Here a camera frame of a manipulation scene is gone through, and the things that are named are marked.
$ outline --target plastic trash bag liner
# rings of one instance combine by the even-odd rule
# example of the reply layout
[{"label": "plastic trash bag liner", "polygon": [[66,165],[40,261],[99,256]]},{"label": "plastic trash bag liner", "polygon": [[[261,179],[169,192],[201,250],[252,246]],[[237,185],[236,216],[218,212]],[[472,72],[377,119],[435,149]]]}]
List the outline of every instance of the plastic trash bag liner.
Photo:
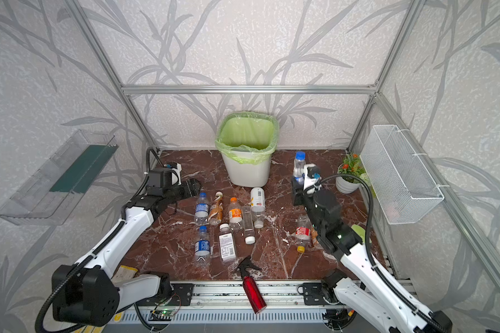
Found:
[{"label": "plastic trash bag liner", "polygon": [[[215,140],[217,149],[240,164],[265,161],[278,145],[279,123],[275,117],[256,112],[237,112],[227,116]],[[250,157],[235,152],[250,152]]]}]

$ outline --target red marble tabletop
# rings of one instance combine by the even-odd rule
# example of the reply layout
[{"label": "red marble tabletop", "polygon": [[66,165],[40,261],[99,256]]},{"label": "red marble tabletop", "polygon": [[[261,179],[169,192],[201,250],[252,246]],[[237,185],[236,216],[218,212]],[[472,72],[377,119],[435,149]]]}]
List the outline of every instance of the red marble tabletop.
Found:
[{"label": "red marble tabletop", "polygon": [[[306,150],[306,161],[315,163],[322,176],[335,173],[341,163],[344,150]],[[331,270],[340,268],[352,279],[357,279],[337,260],[322,249],[307,248],[304,254],[296,251],[296,219],[305,214],[303,206],[291,203],[291,175],[293,172],[293,150],[278,150],[272,156],[268,183],[263,186],[266,199],[265,226],[256,229],[256,242],[247,245],[242,234],[235,235],[238,260],[231,265],[223,265],[220,260],[219,227],[208,226],[212,244],[212,260],[208,268],[195,267],[194,242],[198,227],[193,222],[196,198],[179,202],[176,214],[169,208],[133,244],[121,265],[135,267],[139,272],[154,271],[169,273],[171,280],[233,280],[240,279],[236,272],[237,263],[248,255],[262,270],[251,271],[255,278],[263,280],[318,280]],[[197,178],[208,197],[216,191],[224,194],[224,210],[232,196],[239,202],[248,204],[250,188],[242,188],[230,183],[221,154],[216,150],[164,151],[163,162],[177,162],[182,165],[182,179]],[[331,181],[326,185],[337,194],[341,204],[343,221],[348,225],[365,226],[367,211],[356,190],[350,195],[341,194]],[[383,256],[374,233],[371,235],[374,256],[383,263]]]}]

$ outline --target potted plant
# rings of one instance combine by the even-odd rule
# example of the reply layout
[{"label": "potted plant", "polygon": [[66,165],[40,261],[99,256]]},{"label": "potted plant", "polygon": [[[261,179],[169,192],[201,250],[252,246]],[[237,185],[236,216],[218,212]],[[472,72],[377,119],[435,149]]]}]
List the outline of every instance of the potted plant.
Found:
[{"label": "potted plant", "polygon": [[[361,159],[357,154],[347,154],[343,158],[343,163],[339,166],[337,173],[358,176],[361,179],[368,178],[365,169],[361,165]],[[359,180],[354,178],[337,177],[335,185],[337,186],[337,190],[341,193],[348,194],[357,190],[360,183]]]}]

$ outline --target white trash can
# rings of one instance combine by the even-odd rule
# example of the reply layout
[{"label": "white trash can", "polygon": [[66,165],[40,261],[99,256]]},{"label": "white trash can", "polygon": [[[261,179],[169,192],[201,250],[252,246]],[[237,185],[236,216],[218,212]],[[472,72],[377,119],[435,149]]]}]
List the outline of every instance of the white trash can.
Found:
[{"label": "white trash can", "polygon": [[272,116],[238,112],[224,119],[215,146],[222,154],[231,183],[249,188],[267,183],[278,135],[279,124]]}]

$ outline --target leaf pattern wallpaper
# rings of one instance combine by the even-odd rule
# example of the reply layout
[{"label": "leaf pattern wallpaper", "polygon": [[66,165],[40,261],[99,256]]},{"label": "leaf pattern wallpaper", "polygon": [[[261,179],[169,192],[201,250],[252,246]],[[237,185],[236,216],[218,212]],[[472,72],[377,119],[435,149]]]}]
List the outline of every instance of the leaf pattern wallpaper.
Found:
[{"label": "leaf pattern wallpaper", "polygon": [[119,148],[63,225],[0,218],[0,333],[33,332],[53,270],[100,239],[142,180],[146,143],[64,13],[61,1],[0,1],[0,205],[79,128]]},{"label": "leaf pattern wallpaper", "polygon": [[[500,253],[500,1],[425,5],[383,93]],[[375,108],[371,125],[385,123]],[[378,226],[432,309],[459,331],[500,332],[500,292],[442,206]]]},{"label": "leaf pattern wallpaper", "polygon": [[[380,72],[409,0],[80,3],[125,84],[368,85]],[[276,116],[281,148],[345,148],[367,99],[133,97],[160,147],[178,149],[214,148],[222,119],[241,110]]]}]

